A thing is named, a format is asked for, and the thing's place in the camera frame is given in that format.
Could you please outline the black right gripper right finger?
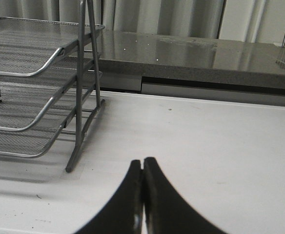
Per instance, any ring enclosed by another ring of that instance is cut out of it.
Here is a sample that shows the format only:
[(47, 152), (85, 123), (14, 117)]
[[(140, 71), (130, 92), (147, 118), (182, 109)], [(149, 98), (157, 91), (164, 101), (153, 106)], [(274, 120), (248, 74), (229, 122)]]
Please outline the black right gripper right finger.
[(143, 163), (143, 199), (149, 234), (224, 233), (181, 197), (153, 157)]

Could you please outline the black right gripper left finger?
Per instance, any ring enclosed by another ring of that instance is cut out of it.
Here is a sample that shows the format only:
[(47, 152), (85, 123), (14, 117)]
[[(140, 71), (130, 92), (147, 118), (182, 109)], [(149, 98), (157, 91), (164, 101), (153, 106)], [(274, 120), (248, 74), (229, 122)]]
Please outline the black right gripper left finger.
[(143, 221), (142, 184), (141, 162), (133, 160), (110, 200), (76, 233), (140, 234)]

